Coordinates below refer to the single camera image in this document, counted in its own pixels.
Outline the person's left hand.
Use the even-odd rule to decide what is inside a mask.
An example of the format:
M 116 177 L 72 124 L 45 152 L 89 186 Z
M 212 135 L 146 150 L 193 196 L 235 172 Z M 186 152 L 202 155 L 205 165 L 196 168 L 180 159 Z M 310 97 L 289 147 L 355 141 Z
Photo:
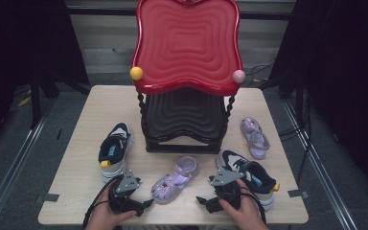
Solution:
M 109 189 L 106 188 L 95 203 L 85 230 L 113 230 L 123 221 L 136 216 L 135 211 L 115 214 L 108 204 L 108 191 Z

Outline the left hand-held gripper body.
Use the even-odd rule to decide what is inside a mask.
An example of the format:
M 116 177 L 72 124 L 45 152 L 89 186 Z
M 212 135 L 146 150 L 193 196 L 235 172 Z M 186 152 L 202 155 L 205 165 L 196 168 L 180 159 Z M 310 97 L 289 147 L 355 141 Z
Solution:
M 137 211 L 141 202 L 130 198 L 139 188 L 135 178 L 132 171 L 115 177 L 116 182 L 112 184 L 108 194 L 109 206 L 114 213 Z

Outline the yellow tape strip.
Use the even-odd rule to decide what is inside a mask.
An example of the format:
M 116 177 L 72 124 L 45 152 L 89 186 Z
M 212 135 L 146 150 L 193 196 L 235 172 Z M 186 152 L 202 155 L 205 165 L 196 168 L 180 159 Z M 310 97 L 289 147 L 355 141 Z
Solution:
M 23 97 L 23 99 L 17 104 L 17 106 L 21 107 L 24 106 L 25 104 L 28 103 L 28 101 L 31 99 L 32 97 L 32 91 L 29 90 L 26 95 Z

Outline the person's right hand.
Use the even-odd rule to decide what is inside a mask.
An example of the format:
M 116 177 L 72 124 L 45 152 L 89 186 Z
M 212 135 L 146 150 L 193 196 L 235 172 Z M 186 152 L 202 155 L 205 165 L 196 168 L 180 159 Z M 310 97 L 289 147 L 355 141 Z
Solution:
M 241 230 L 269 230 L 261 219 L 258 206 L 246 189 L 245 183 L 241 179 L 237 179 L 237 183 L 241 189 L 241 207 L 235 209 L 224 199 L 218 201 L 220 206 Z

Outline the red and black shoe rack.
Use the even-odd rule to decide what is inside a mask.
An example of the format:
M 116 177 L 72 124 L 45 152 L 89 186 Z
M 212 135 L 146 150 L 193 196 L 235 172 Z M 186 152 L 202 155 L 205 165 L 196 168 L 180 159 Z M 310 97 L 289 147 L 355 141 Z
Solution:
M 245 79 L 235 0 L 140 0 L 130 76 L 149 152 L 217 153 Z

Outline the black metal stand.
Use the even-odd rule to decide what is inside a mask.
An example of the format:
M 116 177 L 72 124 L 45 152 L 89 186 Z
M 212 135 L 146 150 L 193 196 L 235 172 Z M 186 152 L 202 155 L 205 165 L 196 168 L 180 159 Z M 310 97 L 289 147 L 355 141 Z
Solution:
M 40 107 L 39 83 L 36 74 L 31 75 L 31 100 L 32 100 L 32 115 L 33 115 L 31 129 L 34 129 L 42 117 Z

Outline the purple sandal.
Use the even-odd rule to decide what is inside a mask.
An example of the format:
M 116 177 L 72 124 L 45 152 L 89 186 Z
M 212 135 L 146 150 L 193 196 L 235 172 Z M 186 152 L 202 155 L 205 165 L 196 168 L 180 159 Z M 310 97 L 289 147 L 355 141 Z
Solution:
M 241 132 L 248 143 L 252 157 L 258 160 L 264 159 L 270 144 L 259 122 L 251 117 L 243 118 L 241 120 Z
M 191 156 L 183 156 L 174 165 L 174 172 L 165 174 L 151 188 L 152 198 L 159 204 L 176 199 L 188 183 L 197 175 L 198 164 Z

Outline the navy and white sneaker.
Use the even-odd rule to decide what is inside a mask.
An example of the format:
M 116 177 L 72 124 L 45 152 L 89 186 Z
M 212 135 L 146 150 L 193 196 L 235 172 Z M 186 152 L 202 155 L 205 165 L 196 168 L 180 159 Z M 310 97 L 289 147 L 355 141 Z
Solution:
M 274 204 L 274 192 L 278 192 L 280 185 L 270 177 L 265 168 L 256 161 L 249 161 L 245 157 L 231 151 L 222 150 L 217 156 L 217 166 L 235 173 L 242 173 L 242 181 L 268 211 Z
M 98 156 L 103 182 L 108 182 L 126 170 L 125 158 L 132 149 L 133 142 L 134 134 L 126 123 L 117 124 L 103 140 Z

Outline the grey tape piece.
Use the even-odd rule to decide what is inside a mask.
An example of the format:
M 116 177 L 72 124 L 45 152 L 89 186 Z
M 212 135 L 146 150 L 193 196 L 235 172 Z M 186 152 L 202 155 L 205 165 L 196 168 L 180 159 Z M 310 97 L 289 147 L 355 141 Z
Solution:
M 309 194 L 306 191 L 301 190 L 290 190 L 287 193 L 291 198 L 302 197 L 303 199 L 305 199 L 309 197 Z
M 45 201 L 48 202 L 57 202 L 59 198 L 59 195 L 55 195 L 55 194 L 45 194 L 45 195 L 38 195 L 35 198 L 35 202 L 39 202 L 39 203 L 44 203 Z

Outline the dark curtain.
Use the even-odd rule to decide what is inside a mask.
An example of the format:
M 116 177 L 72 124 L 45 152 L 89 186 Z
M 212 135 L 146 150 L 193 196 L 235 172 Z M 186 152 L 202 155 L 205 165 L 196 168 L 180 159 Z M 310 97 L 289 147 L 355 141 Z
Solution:
M 89 83 L 65 0 L 0 0 L 0 123 L 16 87 L 54 97 L 58 82 Z
M 368 0 L 296 0 L 270 77 L 307 88 L 368 177 Z

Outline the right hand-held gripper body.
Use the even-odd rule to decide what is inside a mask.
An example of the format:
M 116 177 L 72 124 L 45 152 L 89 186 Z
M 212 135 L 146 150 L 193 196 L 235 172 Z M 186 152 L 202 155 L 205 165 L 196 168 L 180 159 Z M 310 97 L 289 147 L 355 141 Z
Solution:
M 242 178 L 240 172 L 231 172 L 218 169 L 211 185 L 215 188 L 218 200 L 226 200 L 232 207 L 239 209 L 241 206 L 241 189 L 236 180 Z

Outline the metal floor rail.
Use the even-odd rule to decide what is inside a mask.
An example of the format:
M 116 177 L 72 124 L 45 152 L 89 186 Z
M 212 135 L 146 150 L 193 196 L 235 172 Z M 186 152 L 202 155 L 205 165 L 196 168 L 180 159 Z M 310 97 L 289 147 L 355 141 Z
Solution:
M 55 100 L 50 100 L 48 102 L 47 107 L 42 112 L 41 118 L 37 120 L 35 126 L 28 132 L 24 143 L 14 158 L 14 161 L 11 163 L 11 166 L 7 170 L 7 173 L 0 184 L 0 212 L 2 211 L 2 208 L 12 191 L 15 181 L 20 175 L 22 168 L 30 156 L 32 149 L 35 146 L 35 142 L 44 128 L 47 117 L 51 113 L 55 103 Z
M 297 121 L 296 109 L 293 107 L 291 102 L 283 102 L 283 106 L 292 124 L 292 128 L 294 129 L 299 142 L 304 149 L 304 159 L 309 158 L 310 164 L 315 171 L 321 187 L 323 188 L 327 199 L 331 203 L 333 211 L 336 214 L 336 217 L 339 220 L 343 230 L 358 230 L 349 208 L 335 187 L 329 173 L 325 168 L 325 165 L 318 155 L 314 144 L 311 142 L 310 133 L 306 131 L 302 122 Z

